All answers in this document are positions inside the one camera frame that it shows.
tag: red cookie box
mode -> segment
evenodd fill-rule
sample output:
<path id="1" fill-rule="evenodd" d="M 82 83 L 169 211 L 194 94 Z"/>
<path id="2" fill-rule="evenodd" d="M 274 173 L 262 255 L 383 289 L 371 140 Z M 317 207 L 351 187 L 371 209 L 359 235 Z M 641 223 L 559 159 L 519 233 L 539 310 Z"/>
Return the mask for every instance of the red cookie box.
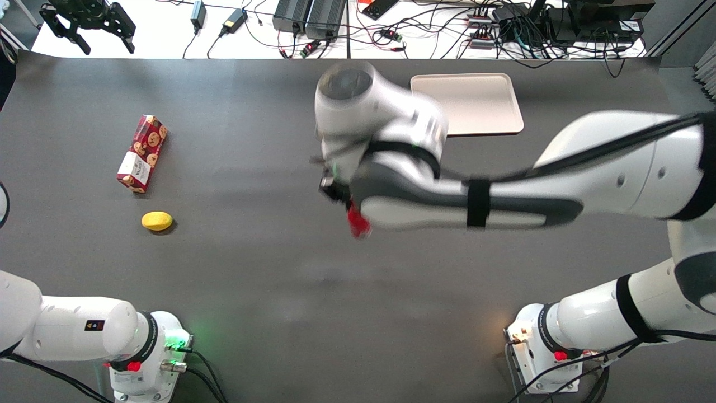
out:
<path id="1" fill-rule="evenodd" d="M 144 193 L 169 130 L 153 115 L 142 115 L 117 180 L 135 193 Z"/>

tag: red object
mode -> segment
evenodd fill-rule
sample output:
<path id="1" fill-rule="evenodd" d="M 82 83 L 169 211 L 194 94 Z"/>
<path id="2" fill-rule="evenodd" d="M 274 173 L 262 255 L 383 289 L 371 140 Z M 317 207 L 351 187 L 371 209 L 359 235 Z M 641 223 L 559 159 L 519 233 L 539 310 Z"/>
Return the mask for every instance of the red object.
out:
<path id="1" fill-rule="evenodd" d="M 348 218 L 348 224 L 351 226 L 351 234 L 354 238 L 365 238 L 370 235 L 370 223 L 360 214 L 352 201 L 346 216 Z"/>
<path id="2" fill-rule="evenodd" d="M 137 361 L 132 361 L 127 364 L 127 371 L 129 372 L 137 372 L 140 368 L 142 368 L 142 363 Z"/>
<path id="3" fill-rule="evenodd" d="M 117 180 L 135 193 L 145 193 L 167 134 L 169 130 L 155 116 L 142 115 Z"/>
<path id="4" fill-rule="evenodd" d="M 567 359 L 567 353 L 565 351 L 555 351 L 554 359 L 557 361 L 564 361 Z"/>

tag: box label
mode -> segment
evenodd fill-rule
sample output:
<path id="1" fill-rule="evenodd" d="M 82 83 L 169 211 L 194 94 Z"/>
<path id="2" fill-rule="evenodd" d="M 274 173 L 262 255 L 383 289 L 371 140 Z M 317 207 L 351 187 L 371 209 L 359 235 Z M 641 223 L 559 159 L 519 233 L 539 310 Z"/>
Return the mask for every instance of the box label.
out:
<path id="1" fill-rule="evenodd" d="M 149 173 L 151 166 L 144 162 L 136 153 L 127 151 L 125 159 L 122 160 L 120 170 L 117 171 L 119 175 L 132 175 L 136 180 L 141 182 L 142 185 L 147 184 L 149 180 Z"/>
<path id="2" fill-rule="evenodd" d="M 620 21 L 619 27 L 621 27 L 624 31 L 641 32 L 639 29 L 639 23 L 636 21 Z"/>

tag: black strap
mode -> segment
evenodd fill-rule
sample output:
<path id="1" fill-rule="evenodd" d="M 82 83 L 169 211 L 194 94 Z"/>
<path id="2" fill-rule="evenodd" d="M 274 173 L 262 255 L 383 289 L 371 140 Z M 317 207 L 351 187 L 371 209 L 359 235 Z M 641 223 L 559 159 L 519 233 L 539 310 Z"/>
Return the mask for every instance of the black strap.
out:
<path id="1" fill-rule="evenodd" d="M 8 347 L 7 349 L 4 349 L 3 351 L 0 351 L 0 359 L 5 358 L 12 354 L 13 351 L 17 348 L 17 346 L 20 345 L 22 340 L 18 341 L 17 343 L 13 344 L 12 346 Z"/>
<path id="2" fill-rule="evenodd" d="M 699 113 L 698 117 L 703 127 L 703 149 L 699 160 L 703 176 L 686 206 L 669 219 L 696 219 L 716 204 L 716 112 Z"/>
<path id="3" fill-rule="evenodd" d="M 490 215 L 490 179 L 470 178 L 468 186 L 468 227 L 484 227 Z"/>
<path id="4" fill-rule="evenodd" d="M 644 321 L 637 309 L 637 304 L 634 303 L 632 292 L 629 290 L 631 276 L 630 274 L 623 275 L 616 280 L 616 304 L 619 306 L 621 315 L 639 340 L 645 343 L 662 343 L 665 340 L 654 335 L 654 330 Z"/>
<path id="5" fill-rule="evenodd" d="M 147 326 L 149 326 L 149 334 L 147 335 L 147 341 L 144 343 L 144 346 L 142 346 L 142 348 L 130 358 L 122 361 L 110 361 L 110 366 L 116 371 L 127 371 L 127 365 L 130 362 L 141 363 L 147 361 L 147 358 L 149 358 L 149 355 L 152 353 L 154 347 L 157 344 L 159 329 L 157 327 L 157 321 L 154 319 L 154 316 L 152 316 L 151 313 L 145 311 L 139 311 L 138 313 L 141 313 L 145 318 L 147 318 Z"/>
<path id="6" fill-rule="evenodd" d="M 440 178 L 440 162 L 428 150 L 399 141 L 371 141 L 368 143 L 363 158 L 380 151 L 398 151 L 411 157 L 421 159 L 432 169 L 436 179 Z"/>

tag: white table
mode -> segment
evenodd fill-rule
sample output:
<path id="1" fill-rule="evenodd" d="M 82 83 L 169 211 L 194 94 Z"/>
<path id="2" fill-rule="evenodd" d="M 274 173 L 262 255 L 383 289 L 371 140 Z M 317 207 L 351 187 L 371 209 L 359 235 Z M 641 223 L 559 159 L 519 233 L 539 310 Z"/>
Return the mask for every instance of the white table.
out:
<path id="1" fill-rule="evenodd" d="M 211 51 L 212 59 L 280 59 L 276 48 L 267 47 L 258 43 L 251 37 L 253 34 L 257 40 L 276 46 L 278 43 L 290 54 L 293 36 L 290 33 L 282 32 L 280 34 L 274 29 L 271 22 L 271 15 L 276 10 L 278 0 L 266 0 L 257 9 L 259 13 L 254 14 L 253 8 L 260 0 L 243 0 L 243 7 L 248 12 L 248 21 L 235 34 L 227 34 L 220 38 Z M 182 57 L 184 49 L 193 37 L 193 27 L 189 22 L 192 10 L 192 4 L 173 5 L 166 1 L 156 0 L 118 0 L 127 14 L 137 25 L 134 36 L 134 44 L 136 50 L 134 54 L 130 54 L 125 49 L 119 38 L 107 32 L 100 30 L 85 31 L 80 30 L 80 34 L 92 48 L 89 56 L 82 53 L 79 47 L 69 42 L 65 38 L 56 38 L 50 29 L 43 26 L 37 40 L 32 47 L 33 52 L 47 54 L 57 57 L 91 57 L 91 58 L 141 58 L 141 59 L 177 59 Z M 207 5 L 227 6 L 241 8 L 242 3 L 239 0 L 206 0 Z M 560 6 L 561 0 L 549 0 L 554 6 Z M 447 6 L 462 6 L 469 4 L 441 4 L 440 8 Z M 393 6 L 386 14 L 384 14 L 377 22 L 367 16 L 357 12 L 357 7 L 363 9 L 365 4 L 358 4 L 356 0 L 349 0 L 350 15 L 344 12 L 343 23 L 349 20 L 350 36 L 352 39 L 370 42 L 369 34 L 362 29 L 362 25 L 372 26 L 376 24 L 390 25 L 401 19 L 416 15 L 424 11 L 432 11 L 435 7 L 433 4 L 421 6 L 412 1 L 401 1 Z M 458 9 L 439 9 L 435 12 L 433 18 L 434 29 L 441 27 L 451 17 L 455 16 L 460 10 Z M 233 10 L 221 9 L 207 6 L 206 20 L 204 29 L 196 37 L 192 45 L 186 52 L 188 59 L 205 59 L 206 53 L 218 36 L 221 30 L 221 24 L 231 15 Z M 431 13 L 426 13 L 417 17 L 417 20 L 427 24 L 430 20 Z M 263 22 L 263 26 L 259 24 L 259 19 Z M 466 21 L 455 20 L 450 22 L 448 29 L 443 30 L 439 37 L 436 34 L 426 33 L 417 27 L 405 27 L 398 30 L 403 36 L 403 41 L 407 45 L 406 53 L 411 59 L 429 59 L 433 54 L 433 58 L 443 56 L 448 49 L 453 46 L 456 40 L 459 40 L 460 34 L 465 31 Z M 339 31 L 340 35 L 347 33 L 347 28 L 342 27 Z M 306 44 L 311 40 L 305 36 L 299 36 L 297 43 Z M 394 47 L 400 47 L 401 44 L 393 42 Z M 577 44 L 581 47 L 589 47 L 603 49 L 603 44 Z M 505 47 L 512 49 L 512 52 L 501 52 L 501 59 L 520 58 L 520 48 L 516 43 L 506 44 Z M 296 56 L 303 46 L 296 47 Z M 351 41 L 351 58 L 354 59 L 399 59 L 405 58 L 402 52 L 391 52 L 389 50 L 379 49 L 373 44 L 363 44 Z M 637 42 L 631 49 L 622 52 L 622 57 L 636 57 L 644 50 L 643 42 Z M 445 58 L 456 58 L 458 55 L 458 46 L 455 45 Z M 463 59 L 494 59 L 497 51 L 467 49 Z M 590 57 L 588 52 L 576 52 L 570 55 L 570 58 Z M 322 58 L 344 59 L 347 57 L 347 40 L 345 38 L 337 39 L 331 44 Z"/>

